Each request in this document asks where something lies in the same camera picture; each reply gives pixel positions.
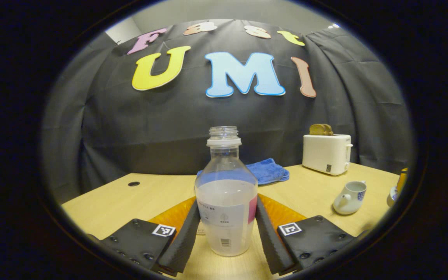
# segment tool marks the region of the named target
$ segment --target yellow letter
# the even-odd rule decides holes
[[[260,37],[260,38],[264,38],[264,39],[271,38],[271,35],[269,33],[267,33],[267,31],[263,28],[251,26],[251,25],[247,25],[244,28],[247,30],[246,32],[252,36]]]
[[[167,51],[170,55],[169,66],[167,70],[162,74],[151,76],[151,68],[155,59],[161,55],[161,53],[154,53],[140,58],[136,64],[136,71],[132,76],[132,87],[137,90],[149,90],[157,88],[172,81],[177,75],[179,75],[181,68],[183,67],[184,54],[187,50],[191,49],[190,46],[182,46],[173,48]]]
[[[298,36],[297,35],[293,35],[288,31],[278,31],[279,34],[283,35],[285,37],[285,39],[287,39],[288,41],[297,44],[299,46],[305,46],[304,42],[300,42],[298,41]]]
[[[311,76],[309,75],[309,64],[300,58],[292,57],[291,60],[297,65],[300,74],[300,92],[307,97],[316,97],[316,91],[312,87]]]
[[[208,23],[197,23],[192,26],[189,26],[183,34],[191,35],[196,34],[198,32],[212,31],[215,29],[217,29],[217,26],[215,26],[213,22],[209,21]]]

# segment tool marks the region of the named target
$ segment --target foam letter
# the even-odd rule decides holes
[[[209,21],[208,23],[197,23],[192,26],[189,26],[183,34],[191,35],[199,32],[212,31],[216,29],[217,26],[215,26],[213,22]]]
[[[148,42],[153,42],[154,40],[156,40],[158,38],[158,34],[162,34],[165,31],[167,31],[167,28],[162,28],[160,30],[155,30],[152,32],[148,32],[146,34],[141,35],[140,37],[137,38],[136,43],[134,44],[134,46],[132,47],[132,50],[130,50],[128,52],[128,55],[131,53],[135,53],[137,51],[146,49],[146,47],[148,46]]]
[[[307,97],[316,97],[316,91],[312,87],[311,76],[309,75],[309,64],[297,57],[292,57],[291,60],[297,65],[298,74],[300,74],[300,81],[302,82],[300,92]]]
[[[172,81],[177,75],[179,75],[181,68],[183,67],[184,54],[187,50],[191,49],[190,46],[182,46],[173,48],[167,51],[170,55],[169,65],[167,70],[162,74],[151,76],[151,68],[155,59],[158,58],[161,53],[154,53],[140,58],[136,64],[136,71],[132,77],[132,87],[137,90],[149,90],[157,88]]]
[[[245,65],[231,53],[213,52],[205,55],[212,64],[212,86],[206,90],[208,97],[225,97],[233,94],[233,87],[228,85],[226,75],[231,78],[242,94],[247,94],[257,77],[254,90],[260,95],[283,95],[282,87],[272,66],[274,57],[270,54],[255,52],[250,55]]]
[[[244,28],[247,30],[246,32],[252,36],[260,37],[260,38],[264,38],[264,39],[271,38],[271,35],[269,33],[267,33],[267,31],[263,28],[251,26],[251,25],[247,25]]]
[[[298,41],[298,36],[297,35],[293,35],[288,31],[278,31],[279,34],[283,35],[285,37],[285,39],[287,39],[288,41],[297,44],[299,46],[305,46],[304,42],[300,42]]]

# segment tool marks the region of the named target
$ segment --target barcode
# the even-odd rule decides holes
[[[231,247],[231,239],[220,239],[220,245],[222,247]]]

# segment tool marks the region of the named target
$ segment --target bottle neck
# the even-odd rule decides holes
[[[238,146],[231,147],[210,147],[210,159],[217,157],[240,158]]]

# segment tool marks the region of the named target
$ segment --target plastic bottle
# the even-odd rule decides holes
[[[210,128],[210,162],[194,182],[210,248],[237,256],[250,245],[257,206],[257,179],[240,161],[236,126]]]

